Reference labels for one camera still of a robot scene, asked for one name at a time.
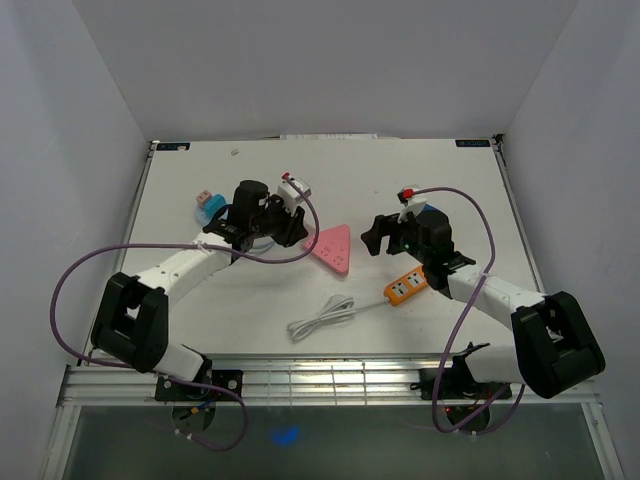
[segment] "wire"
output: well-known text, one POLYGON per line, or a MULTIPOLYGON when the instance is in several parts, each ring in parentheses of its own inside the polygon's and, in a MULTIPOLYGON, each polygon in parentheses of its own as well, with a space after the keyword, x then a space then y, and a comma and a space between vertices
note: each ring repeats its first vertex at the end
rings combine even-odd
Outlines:
MULTIPOLYGON (((78 268, 80 265, 82 265, 87 260, 90 260, 93 257, 96 257, 96 256, 98 256, 98 255, 100 255, 102 253, 113 252, 113 251, 116 251, 116 250, 124 250, 124 249, 143 249, 143 248, 148 248, 148 249, 177 249, 177 250, 196 250, 196 249, 204 248, 205 250, 217 250, 217 251, 231 253, 233 255, 237 255, 239 257, 243 257, 243 258, 252 260, 254 262, 257 262, 257 263, 264 263, 264 264, 268 264, 268 265, 281 265, 281 264, 285 264, 285 263, 291 263, 291 262, 295 262, 295 261, 300 260, 300 259, 306 257, 307 255, 309 255, 312 252, 312 250, 315 248, 316 244, 318 243, 318 237, 319 237, 319 234, 320 234, 320 220, 318 219, 318 213, 316 212, 316 209, 314 208, 313 204, 309 200, 308 195, 305 194, 300 188, 298 188, 296 186, 296 184, 291 180, 290 177, 286 176, 286 177, 283 177, 283 178, 289 185, 291 185, 291 187, 298 193, 298 195, 300 195, 302 200, 309 207, 309 211, 311 212, 311 215, 313 216, 313 221, 314 221, 314 224, 315 224, 315 230, 316 231, 315 231, 315 235, 313 237, 313 241, 311 242, 311 245, 309 245, 308 249, 306 249, 302 253, 300 253, 298 255, 295 255, 293 257, 290 257, 290 258, 265 259, 265 258, 257 257, 255 255, 251 255, 251 254, 245 253, 245 252, 234 250, 232 248, 222 247, 222 246, 218 246, 218 245, 198 244, 198 243, 122 243, 122 244, 110 245, 110 246, 107 246, 107 247, 98 248, 97 250, 89 252, 86 255, 84 255, 83 257, 79 258, 69 268, 67 268, 67 270, 65 270, 65 272, 62 274, 62 276, 58 280, 58 283, 56 284, 56 286, 55 286, 55 288, 53 290, 53 294, 51 295, 51 303, 49 305, 49 326, 51 327, 51 332, 53 333, 53 337, 55 338, 56 342, 58 342, 58 345, 60 345, 60 347, 62 347, 62 349, 64 351, 66 351, 67 353, 73 355, 74 357, 76 357, 79 360, 84 361, 84 362, 94 363, 96 365, 102 365, 102 366, 105 366, 105 367, 131 368, 129 365, 126 365, 124 363, 111 362, 111 361, 108 361, 108 360, 101 360, 101 359, 97 359, 97 358, 92 358, 92 357, 90 357, 88 355, 84 355, 83 353, 81 353, 81 352, 75 350, 73 347, 71 347, 67 342, 65 342, 64 339, 62 338, 62 335, 60 334, 59 329, 58 329, 58 323, 57 323, 57 318, 56 318, 56 310, 57 310, 57 306, 58 306, 58 300, 60 298, 60 292, 62 290, 62 287, 63 287, 64 283, 69 278, 69 276, 75 271, 76 268, 78 268)), ((186 380, 181 380, 179 378, 174 378, 174 377, 171 377, 171 381, 176 382, 176 383, 180 383, 180 384, 183 384, 183 385, 187 385, 187 386, 194 386, 194 387, 199 387, 199 388, 203 388, 203 389, 207 389, 207 390, 212 390, 212 391, 217 391, 217 392, 224 393, 225 395, 229 395, 231 398, 233 398, 235 401, 237 401, 240 404, 240 407, 242 408, 243 416, 244 416, 244 424, 243 424, 243 427, 242 427, 242 431, 240 433, 240 436, 236 440, 234 440, 231 444, 229 444, 226 447, 219 447, 219 446, 216 446, 216 445, 213 445, 213 444, 209 444, 208 442, 206 442, 206 441, 204 441, 202 439, 199 439, 197 437, 193 437, 194 440, 196 440, 198 443, 201 443, 202 445, 206 446, 207 448, 211 448, 212 450, 215 450, 215 451, 218 451, 218 452, 225 452, 227 450, 231 450, 232 448, 234 448, 236 445, 238 445, 242 441, 242 439, 244 438, 244 436, 246 434, 247 429, 249 428, 249 415, 248 415, 248 412, 247 412, 246 405, 244 404, 244 402, 242 401, 242 399, 238 395, 236 395, 235 393, 233 393, 230 390, 227 390, 226 388, 216 387, 214 385, 206 385, 204 383, 188 382, 186 380)))
MULTIPOLYGON (((424 189, 421 189, 421 190, 414 191, 413 195, 419 195, 419 194, 431 193, 431 192, 451 192, 451 193, 455 193, 457 195, 461 195, 462 197, 466 198, 469 202, 471 202, 471 204, 475 207, 476 211, 480 215, 480 219, 482 220, 482 223, 484 224, 484 228, 487 231, 487 238, 489 239, 489 250, 490 250, 489 262, 487 263, 487 266, 484 268, 484 271, 482 272, 482 276, 480 277, 480 281, 478 282, 478 285, 476 285, 476 288, 473 290, 473 293, 471 294, 471 298, 469 298, 469 301, 464 306, 464 309, 462 310, 462 313, 460 313, 460 316, 458 317, 458 320, 456 321, 456 324, 454 325, 453 330, 451 331, 451 335, 449 335, 449 339, 447 340, 447 343, 446 343, 446 345, 444 347, 444 351, 442 352, 442 357, 440 357, 440 363, 438 364, 438 370, 437 370, 437 373, 436 373, 435 382, 433 384, 433 392, 432 392, 432 395, 431 395, 431 398, 432 398, 432 400, 431 400, 431 420, 433 421, 433 425, 441 433, 453 433, 453 432, 458 431, 460 428, 466 426, 469 422, 471 422, 471 420, 473 420, 478 415, 480 415, 482 412, 484 412, 487 408, 489 408, 489 406, 495 400, 500 398, 500 396, 507 390, 507 388, 509 388, 509 384, 504 384, 502 387, 500 387, 498 389, 498 391, 495 392, 494 395, 491 396, 491 398, 488 398, 487 401, 484 402, 480 408, 478 408, 471 415, 465 417, 463 420, 461 420, 460 422, 456 423, 452 427, 444 427, 444 426, 440 425, 440 422, 438 420, 438 396, 440 394, 440 383, 442 382, 442 375, 444 374, 444 366, 445 366, 445 363, 446 363, 447 359, 449 358, 449 354, 451 353, 451 348, 453 347, 453 342, 455 341, 456 336, 458 335, 458 332, 460 331, 460 327, 462 327, 462 324, 464 323, 465 319, 467 318, 467 315, 469 314, 469 311, 471 310, 471 308, 475 304, 475 302, 476 302, 476 300, 478 298, 478 295, 480 294, 480 290, 482 290, 482 286, 484 285, 484 283, 487 280, 487 275, 489 274, 489 271, 491 270, 491 267, 493 267, 493 264, 496 261, 496 244, 495 244, 495 240, 493 238, 493 233, 491 231, 491 227, 489 226, 489 221, 487 220, 487 216, 483 212, 483 210, 480 207, 480 205, 478 204, 478 202, 476 202, 476 200, 473 197, 471 197, 471 195, 469 195, 468 193, 463 192, 462 190, 458 190, 457 188, 452 188, 452 187, 424 188, 424 189)), ((474 432, 474 434, 484 435, 484 434, 487 434, 487 433, 491 433, 491 432, 497 430, 498 428, 500 428, 501 426, 503 426, 505 423, 507 423, 509 421, 509 419, 515 413, 515 410, 518 408, 518 405, 520 404, 520 400, 522 400, 522 395, 524 394, 524 389, 525 389, 525 386, 523 385, 522 388, 520 389, 520 392, 519 392, 518 396, 516 397, 515 402, 513 403, 511 408, 509 409, 509 412, 507 412, 507 414, 504 417, 502 417, 492 427, 487 428, 486 430, 482 430, 480 432, 474 432)))
POLYGON ((291 340, 294 343, 298 343, 322 327, 350 322, 356 313, 369 310, 378 305, 384 305, 388 301, 389 299, 385 298, 382 301, 355 308, 353 297, 333 295, 317 314, 287 325, 287 332, 289 332, 291 340))

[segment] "orange power strip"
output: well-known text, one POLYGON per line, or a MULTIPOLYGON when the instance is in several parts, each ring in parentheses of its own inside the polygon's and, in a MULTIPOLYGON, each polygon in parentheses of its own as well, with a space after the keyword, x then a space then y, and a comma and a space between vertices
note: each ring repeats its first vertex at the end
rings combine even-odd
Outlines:
POLYGON ((419 266, 387 285, 383 295, 389 299, 391 306, 397 307, 428 286, 422 266, 419 266))

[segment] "white wall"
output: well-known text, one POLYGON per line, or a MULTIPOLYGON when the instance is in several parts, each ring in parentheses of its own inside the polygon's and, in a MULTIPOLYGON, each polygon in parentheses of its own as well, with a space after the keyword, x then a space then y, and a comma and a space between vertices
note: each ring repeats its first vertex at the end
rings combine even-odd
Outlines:
POLYGON ((507 132, 548 290, 581 301, 604 350, 604 413, 640 477, 640 3, 580 0, 507 132))
MULTIPOLYGON (((64 269, 117 241, 146 144, 70 0, 0 2, 0 472, 39 474, 64 366, 47 310, 64 269)), ((60 322, 81 347, 112 258, 60 322)))
POLYGON ((576 0, 74 0, 143 133, 504 132, 576 0))

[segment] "white cable bundle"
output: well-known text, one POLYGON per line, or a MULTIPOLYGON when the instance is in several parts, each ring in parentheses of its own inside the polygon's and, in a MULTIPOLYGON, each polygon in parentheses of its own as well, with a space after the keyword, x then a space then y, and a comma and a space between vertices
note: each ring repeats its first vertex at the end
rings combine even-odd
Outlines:
POLYGON ((347 323, 353 320, 358 312, 368 310, 369 308, 387 303, 389 300, 365 305, 364 307, 354 308, 353 297, 345 297, 344 295, 332 296, 325 306, 317 314, 312 317, 291 322, 287 325, 287 331, 291 336, 291 340, 295 343, 300 342, 311 335, 313 332, 327 325, 337 325, 347 323))

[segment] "pink triangular object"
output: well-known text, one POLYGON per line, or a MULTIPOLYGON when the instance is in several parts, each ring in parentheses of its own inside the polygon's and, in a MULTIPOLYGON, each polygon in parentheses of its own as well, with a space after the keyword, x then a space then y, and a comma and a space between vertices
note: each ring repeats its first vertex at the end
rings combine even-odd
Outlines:
MULTIPOLYGON (((312 242, 313 237, 304 243, 304 248, 309 248, 312 242)), ((320 232, 318 243, 311 253, 334 272, 347 275, 349 273, 350 249, 351 230, 349 225, 338 225, 320 232)))

